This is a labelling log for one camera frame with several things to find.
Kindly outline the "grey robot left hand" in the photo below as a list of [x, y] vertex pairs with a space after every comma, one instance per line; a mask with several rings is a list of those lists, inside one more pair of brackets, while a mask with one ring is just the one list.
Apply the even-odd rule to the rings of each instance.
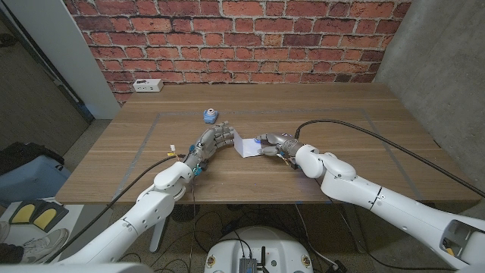
[[207, 169], [208, 160], [219, 148], [233, 145], [235, 130], [228, 124], [228, 121], [224, 121], [208, 128], [190, 146], [183, 163], [192, 169], [195, 176]]

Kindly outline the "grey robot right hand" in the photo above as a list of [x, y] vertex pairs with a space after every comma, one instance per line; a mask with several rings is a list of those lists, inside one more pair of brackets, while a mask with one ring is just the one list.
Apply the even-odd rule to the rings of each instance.
[[255, 139], [261, 144], [259, 154], [280, 157], [291, 165], [296, 163], [296, 153], [303, 147], [303, 143], [288, 133], [264, 133]]

